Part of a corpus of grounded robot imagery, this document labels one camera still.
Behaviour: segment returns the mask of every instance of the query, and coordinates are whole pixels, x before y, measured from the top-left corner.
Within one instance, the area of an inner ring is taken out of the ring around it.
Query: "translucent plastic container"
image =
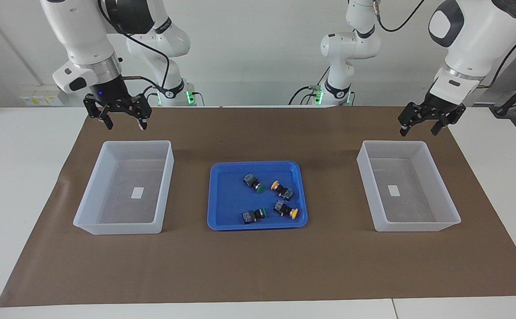
[[[379,232],[437,232],[461,218],[420,141],[365,141],[357,158]]]
[[[169,141],[104,143],[73,225],[94,235],[160,233],[173,162]]]

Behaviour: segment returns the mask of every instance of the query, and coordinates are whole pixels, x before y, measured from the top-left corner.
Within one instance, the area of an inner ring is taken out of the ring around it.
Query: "brown mat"
[[[428,143],[462,217],[438,233],[374,230],[356,157],[398,140],[398,108],[156,109],[148,131],[88,119],[9,278],[0,307],[516,295],[516,248],[448,130]],[[171,140],[163,232],[93,236],[72,225],[102,143]],[[294,160],[309,222],[214,232],[209,172],[224,161]]]

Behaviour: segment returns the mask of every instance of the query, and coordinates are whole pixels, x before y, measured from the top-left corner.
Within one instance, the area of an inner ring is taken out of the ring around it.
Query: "white sticker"
[[[142,195],[144,195],[143,187],[135,187],[132,192],[132,199],[142,199]]]
[[[397,185],[388,185],[388,191],[391,197],[400,197],[400,189]]]

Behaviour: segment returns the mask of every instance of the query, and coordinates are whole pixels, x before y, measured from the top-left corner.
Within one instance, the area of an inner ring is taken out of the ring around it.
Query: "blue crate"
[[[249,172],[264,184],[265,190],[262,194],[257,194],[242,181],[242,178]],[[287,201],[289,206],[299,209],[295,220],[289,216],[280,216],[273,210],[276,201],[282,199],[278,193],[270,189],[276,180],[295,192]],[[268,216],[259,219],[258,222],[245,225],[242,213],[262,207],[266,209]],[[301,170],[296,162],[230,162],[218,163],[211,169],[207,224],[213,230],[299,228],[303,227],[307,220]]]

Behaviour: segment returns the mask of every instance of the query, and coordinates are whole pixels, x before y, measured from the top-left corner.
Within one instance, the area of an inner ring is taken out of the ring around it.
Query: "white table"
[[[84,109],[0,109],[0,293],[85,117]],[[515,127],[468,109],[451,131],[516,244]],[[0,318],[51,317],[506,319],[516,317],[516,297],[0,309]]]

